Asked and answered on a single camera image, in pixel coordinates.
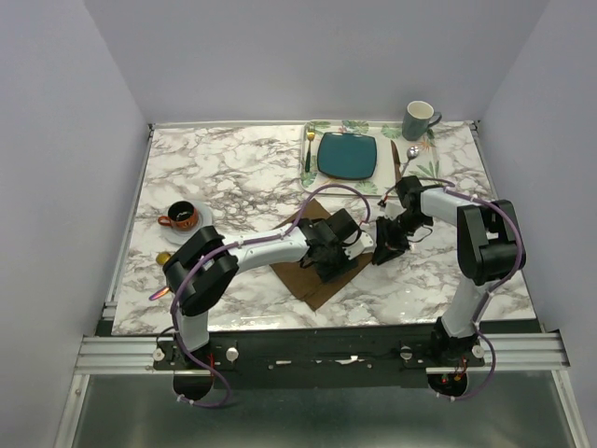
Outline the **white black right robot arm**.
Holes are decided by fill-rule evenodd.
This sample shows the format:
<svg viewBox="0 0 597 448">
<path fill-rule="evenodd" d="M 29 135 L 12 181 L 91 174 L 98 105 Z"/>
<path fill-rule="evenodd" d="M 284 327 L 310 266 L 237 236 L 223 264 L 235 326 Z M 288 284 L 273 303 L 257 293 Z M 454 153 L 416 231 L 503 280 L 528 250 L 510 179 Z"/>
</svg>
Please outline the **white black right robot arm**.
<svg viewBox="0 0 597 448">
<path fill-rule="evenodd" d="M 376 247 L 371 263 L 382 265 L 410 250 L 409 238 L 436 219 L 456 229 L 461 281 L 449 309 L 437 324 L 430 357 L 451 365 L 463 354 L 461 339 L 470 338 L 493 292 L 524 267 L 526 251 L 517 215 L 508 200 L 485 201 L 455 191 L 443 179 L 410 175 L 393 190 L 403 207 L 397 217 L 376 220 Z"/>
</svg>

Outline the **brown cloth napkin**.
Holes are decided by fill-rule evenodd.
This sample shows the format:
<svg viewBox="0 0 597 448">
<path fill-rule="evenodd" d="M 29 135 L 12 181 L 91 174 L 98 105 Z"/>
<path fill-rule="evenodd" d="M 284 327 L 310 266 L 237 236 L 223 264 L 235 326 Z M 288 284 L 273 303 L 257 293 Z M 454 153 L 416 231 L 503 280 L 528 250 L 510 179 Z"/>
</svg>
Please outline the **brown cloth napkin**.
<svg viewBox="0 0 597 448">
<path fill-rule="evenodd" d="M 327 218 L 333 214 L 327 212 L 323 205 L 312 199 L 306 206 L 302 218 Z M 371 255 L 370 253 L 363 254 L 356 259 L 358 261 L 357 268 L 330 283 L 323 283 L 319 278 L 319 271 L 316 271 L 313 266 L 302 269 L 299 266 L 300 260 L 275 263 L 271 268 L 296 299 L 307 303 L 312 310 L 316 311 L 371 262 Z"/>
</svg>

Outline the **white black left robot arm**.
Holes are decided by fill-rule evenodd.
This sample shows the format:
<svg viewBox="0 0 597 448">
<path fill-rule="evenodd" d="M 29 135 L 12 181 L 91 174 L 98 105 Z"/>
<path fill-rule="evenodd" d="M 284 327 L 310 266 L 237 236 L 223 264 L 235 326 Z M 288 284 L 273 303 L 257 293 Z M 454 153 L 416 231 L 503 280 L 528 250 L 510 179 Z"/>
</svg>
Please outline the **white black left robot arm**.
<svg viewBox="0 0 597 448">
<path fill-rule="evenodd" d="M 197 231 L 164 264 L 177 337 L 175 358 L 188 369 L 206 359 L 208 312 L 233 278 L 263 266 L 297 263 L 314 269 L 315 278 L 330 283 L 358 266 L 357 258 L 374 242 L 344 209 L 321 219 L 296 217 L 272 231 L 224 236 L 213 226 Z"/>
</svg>

